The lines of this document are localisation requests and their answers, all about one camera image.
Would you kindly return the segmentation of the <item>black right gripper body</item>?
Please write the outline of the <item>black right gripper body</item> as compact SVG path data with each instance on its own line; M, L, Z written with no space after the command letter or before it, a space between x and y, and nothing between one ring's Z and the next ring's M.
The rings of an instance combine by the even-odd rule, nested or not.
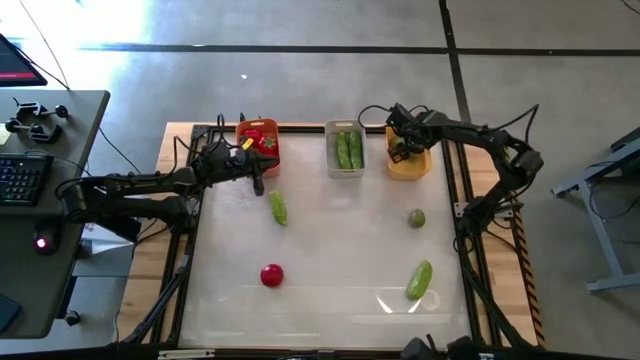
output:
M438 115L435 110L420 112L402 126L402 138L409 150L429 150L441 140L441 131L433 123Z

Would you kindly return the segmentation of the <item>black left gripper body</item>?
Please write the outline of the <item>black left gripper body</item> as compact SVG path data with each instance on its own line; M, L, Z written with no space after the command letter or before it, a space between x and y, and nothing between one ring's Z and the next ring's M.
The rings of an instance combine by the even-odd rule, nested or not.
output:
M205 180L235 180L252 174L248 153L222 143L204 146L199 154L199 176Z

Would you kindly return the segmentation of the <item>pale bumpy green cucumber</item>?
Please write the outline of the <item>pale bumpy green cucumber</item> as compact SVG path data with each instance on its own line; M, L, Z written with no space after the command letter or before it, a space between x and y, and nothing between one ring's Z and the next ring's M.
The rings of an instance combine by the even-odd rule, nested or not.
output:
M278 191L269 193L269 202L274 220L281 226L287 225L288 213L284 198Z

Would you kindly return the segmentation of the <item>smooth red tomato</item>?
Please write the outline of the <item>smooth red tomato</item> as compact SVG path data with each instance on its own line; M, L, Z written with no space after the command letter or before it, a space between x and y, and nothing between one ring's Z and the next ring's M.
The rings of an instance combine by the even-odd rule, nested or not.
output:
M284 280L284 270L278 264L268 264L261 269L260 280L266 287L279 287Z

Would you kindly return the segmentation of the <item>light green cucumber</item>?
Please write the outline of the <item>light green cucumber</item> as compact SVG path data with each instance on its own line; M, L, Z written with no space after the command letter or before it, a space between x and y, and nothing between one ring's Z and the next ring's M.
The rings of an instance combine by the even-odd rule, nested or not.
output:
M433 267L429 260L424 259L415 269L406 287L405 295L408 300L416 301L421 299L431 283Z

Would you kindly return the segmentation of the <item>yellow plastic basket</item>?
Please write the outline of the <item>yellow plastic basket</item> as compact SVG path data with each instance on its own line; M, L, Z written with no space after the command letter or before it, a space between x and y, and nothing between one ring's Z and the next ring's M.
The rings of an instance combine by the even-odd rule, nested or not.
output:
M394 131L387 127L385 130L387 149L389 150L389 141L392 137L397 136ZM414 181L422 178L432 168L432 158L429 150L424 150L421 156L408 158L400 163L393 163L387 156L388 175L394 180Z

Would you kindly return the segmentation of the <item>orange plastic basket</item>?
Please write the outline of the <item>orange plastic basket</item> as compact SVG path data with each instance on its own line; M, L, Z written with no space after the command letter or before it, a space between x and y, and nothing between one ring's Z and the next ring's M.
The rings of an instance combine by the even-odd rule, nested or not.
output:
M236 130L235 130L236 140L240 144L243 143L242 141L242 138L244 137L243 132L250 128L258 129L262 133L262 136L274 136L278 141L278 147L279 147L278 124L275 120L266 118L266 119L244 120L240 122L236 126ZM259 152L257 146L252 145L251 147Z

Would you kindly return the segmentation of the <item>white plastic basket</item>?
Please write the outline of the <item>white plastic basket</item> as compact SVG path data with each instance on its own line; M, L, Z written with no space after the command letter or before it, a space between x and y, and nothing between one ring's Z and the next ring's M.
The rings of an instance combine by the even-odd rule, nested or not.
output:
M333 120L328 121L325 130L325 150L328 175L332 178L357 178L364 175L367 165L366 134L364 128L355 120ZM363 167L361 169L341 169L338 164L336 153L336 134L338 132L349 132L357 130L361 133L363 150Z

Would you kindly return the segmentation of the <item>white paper sheet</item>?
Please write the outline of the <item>white paper sheet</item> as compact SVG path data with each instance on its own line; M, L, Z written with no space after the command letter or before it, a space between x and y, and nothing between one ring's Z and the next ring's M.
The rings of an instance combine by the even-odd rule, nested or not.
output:
M85 225L81 243L88 247L91 255L131 245L130 241L97 224Z

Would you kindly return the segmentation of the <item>wooden table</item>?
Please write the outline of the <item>wooden table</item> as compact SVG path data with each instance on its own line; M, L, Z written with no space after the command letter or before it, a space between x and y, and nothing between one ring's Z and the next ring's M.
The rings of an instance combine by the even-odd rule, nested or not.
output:
M158 155L157 170L170 170L172 161L173 136L188 139L195 137L200 143L205 139L205 130L213 127L213 123L206 122L169 122L166 125L164 138ZM320 134L320 124L291 123L281 125L281 134L303 134L310 131ZM444 165L447 179L453 181L447 194L452 193L452 203L471 199L475 192L489 189L490 180L497 180L497 173L490 169L489 155L478 148L448 142L444 145ZM504 312L507 319L518 330L519 334L528 342L546 348L541 314L536 296L534 275L528 255L525 232L519 211L513 217L500 220L498 225L489 226L491 233L483 233L480 240L473 240L477 250L470 260L474 269L486 274L484 280L490 281L493 297ZM156 223L143 233L146 239L142 245L134 249L134 256L129 277L121 303L117 324L121 339L133 331L144 316L149 312L159 294L169 283L170 277L177 269L191 240L182 235L178 240L172 240L165 225ZM172 331L178 326L178 300L186 299L189 288L187 280L170 298L167 307L154 323L150 334L146 335L143 343L160 343L177 340L177 335L171 337ZM480 326L481 340L489 341L493 336L491 331L497 329L495 321L489 324L488 310L475 295L476 310Z

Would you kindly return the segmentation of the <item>black table clamp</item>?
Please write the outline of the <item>black table clamp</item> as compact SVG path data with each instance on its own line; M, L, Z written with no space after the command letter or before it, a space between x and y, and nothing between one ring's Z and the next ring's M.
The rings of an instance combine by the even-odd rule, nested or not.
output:
M23 121L29 117L44 119L50 115L67 119L69 117L69 111L64 105L57 105L53 110L48 110L40 102L24 102L17 104L14 119L18 121Z
M62 128L55 125L53 128L45 128L42 125L23 125L17 119L11 119L5 123L5 129L10 133L25 131L28 138L39 144L53 144L58 141L62 134Z

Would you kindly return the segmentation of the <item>black computer mouse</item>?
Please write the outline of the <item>black computer mouse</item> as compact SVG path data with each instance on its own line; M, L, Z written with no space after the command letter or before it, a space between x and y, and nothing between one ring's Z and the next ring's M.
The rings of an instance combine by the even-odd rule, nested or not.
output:
M62 224L60 217L44 217L36 221L33 245L37 254L52 255L59 249Z

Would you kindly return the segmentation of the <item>black keyboard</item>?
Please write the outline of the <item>black keyboard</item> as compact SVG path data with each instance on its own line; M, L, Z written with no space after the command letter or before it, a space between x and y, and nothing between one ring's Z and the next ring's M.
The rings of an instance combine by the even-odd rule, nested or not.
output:
M0 153L0 207L35 207L48 182L50 155Z

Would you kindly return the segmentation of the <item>grey metal stand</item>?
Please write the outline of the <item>grey metal stand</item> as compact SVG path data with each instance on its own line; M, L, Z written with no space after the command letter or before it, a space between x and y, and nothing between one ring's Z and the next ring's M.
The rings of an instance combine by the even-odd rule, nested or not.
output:
M606 229L607 221L620 219L629 214L637 205L640 205L640 194L621 212L611 215L599 213L594 200L600 185L612 181L640 180L640 127L616 140L609 149L610 154L604 160L590 164L578 175L550 190L555 198L563 198L567 194L577 191L587 208L587 213L611 270L609 277L586 284L590 293L640 285L640 272L626 273L623 270L614 249L614 241Z

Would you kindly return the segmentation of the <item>grey desk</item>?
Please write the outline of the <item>grey desk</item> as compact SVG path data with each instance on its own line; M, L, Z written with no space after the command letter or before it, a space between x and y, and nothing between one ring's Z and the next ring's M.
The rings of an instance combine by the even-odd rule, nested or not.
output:
M37 144L20 132L0 145L0 153L23 154L33 149L37 154L55 156L37 206L0 206L0 295L21 307L12 323L0 332L0 339L43 338L59 315L83 227L62 222L58 249L51 255L41 255L34 245L36 225L42 219L62 219L62 204L55 197L55 188L81 175L109 99L106 90L0 89L0 128L15 115L17 102L36 101L49 110L63 105L69 111L68 119L50 116L45 121L46 125L57 123L62 128L53 144Z

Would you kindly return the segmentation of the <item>dark computer screen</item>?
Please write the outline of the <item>dark computer screen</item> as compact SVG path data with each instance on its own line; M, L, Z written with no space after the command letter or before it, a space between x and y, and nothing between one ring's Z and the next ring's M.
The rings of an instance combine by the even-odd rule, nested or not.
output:
M0 87L45 86L48 81L0 33Z

